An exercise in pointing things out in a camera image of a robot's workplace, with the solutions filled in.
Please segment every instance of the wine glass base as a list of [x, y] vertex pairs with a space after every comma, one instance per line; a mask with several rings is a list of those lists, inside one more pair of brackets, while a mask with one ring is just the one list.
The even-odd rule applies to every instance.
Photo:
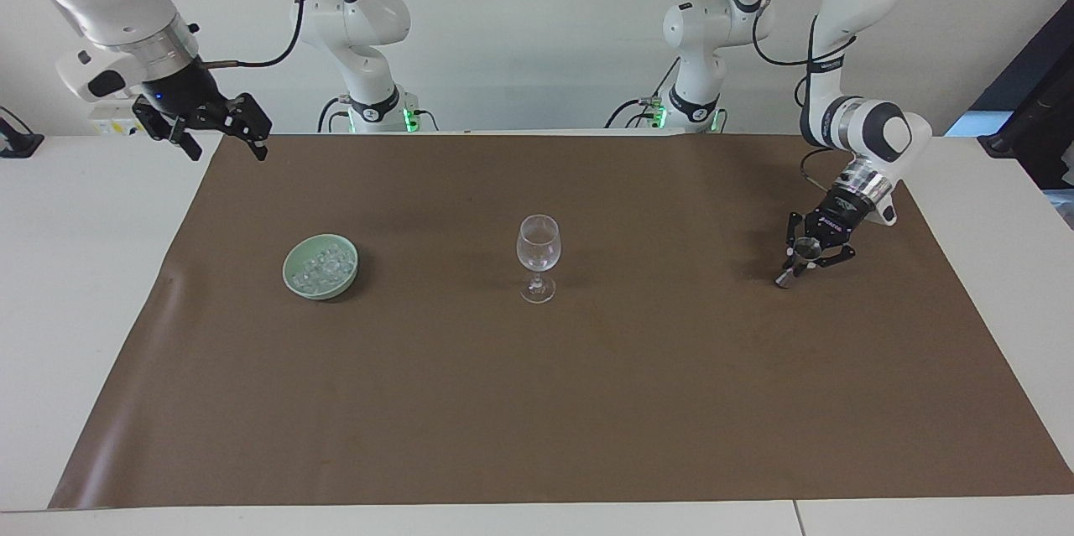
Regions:
[[540, 305], [541, 303], [548, 303], [552, 301], [553, 295], [555, 295], [555, 280], [545, 276], [541, 278], [541, 286], [534, 287], [529, 283], [526, 283], [522, 287], [522, 299], [526, 300], [528, 303], [534, 305]]

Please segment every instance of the white wall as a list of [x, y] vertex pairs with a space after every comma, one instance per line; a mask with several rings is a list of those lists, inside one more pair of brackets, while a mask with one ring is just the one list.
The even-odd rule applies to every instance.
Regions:
[[[175, 0], [202, 25], [206, 59], [265, 59], [287, 43], [292, 0]], [[388, 47], [396, 78], [445, 128], [600, 127], [622, 100], [649, 93], [674, 54], [661, 23], [684, 0], [406, 0], [413, 31]], [[946, 131], [1065, 0], [902, 0], [851, 50], [846, 89], [898, 101]], [[819, 0], [777, 0], [769, 54], [801, 58]], [[90, 133], [89, 106], [54, 73], [77, 40], [48, 0], [0, 0], [0, 101], [45, 133]], [[795, 131], [797, 69], [750, 48], [725, 50], [734, 131]], [[300, 46], [271, 70], [219, 73], [250, 91], [276, 131], [315, 126], [343, 91], [326, 58]]]

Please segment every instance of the bowl of ice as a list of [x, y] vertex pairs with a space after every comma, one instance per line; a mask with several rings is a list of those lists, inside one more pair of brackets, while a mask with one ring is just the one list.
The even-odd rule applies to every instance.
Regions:
[[358, 276], [358, 249], [338, 234], [318, 234], [299, 243], [284, 260], [284, 283], [310, 301], [343, 294]]

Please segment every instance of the brown table surface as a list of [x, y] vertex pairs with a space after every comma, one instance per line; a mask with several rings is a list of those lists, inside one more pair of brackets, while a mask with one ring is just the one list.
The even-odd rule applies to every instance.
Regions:
[[[902, 189], [858, 259], [772, 285], [823, 195], [808, 150], [294, 137], [259, 164], [226, 140], [50, 506], [1074, 493]], [[543, 306], [518, 292], [534, 213], [564, 241]], [[363, 266], [313, 303], [280, 265], [321, 232]]]

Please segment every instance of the green bowl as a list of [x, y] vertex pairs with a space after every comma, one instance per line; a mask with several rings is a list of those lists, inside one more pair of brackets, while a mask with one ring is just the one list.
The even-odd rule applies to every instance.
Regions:
[[[354, 269], [347, 275], [347, 278], [338, 285], [338, 287], [322, 292], [320, 294], [308, 294], [303, 293], [291, 285], [291, 278], [295, 274], [302, 271], [302, 265], [307, 261], [315, 259], [321, 251], [329, 248], [333, 243], [342, 246], [345, 250], [350, 251], [354, 255]], [[297, 246], [291, 249], [291, 252], [287, 255], [287, 259], [284, 260], [284, 284], [290, 291], [303, 299], [310, 301], [324, 301], [330, 300], [335, 296], [343, 294], [351, 285], [354, 284], [354, 277], [358, 276], [358, 271], [361, 270], [362, 258], [358, 255], [358, 249], [354, 248], [352, 242], [339, 236], [338, 234], [318, 234], [311, 238], [306, 238], [300, 242]]]

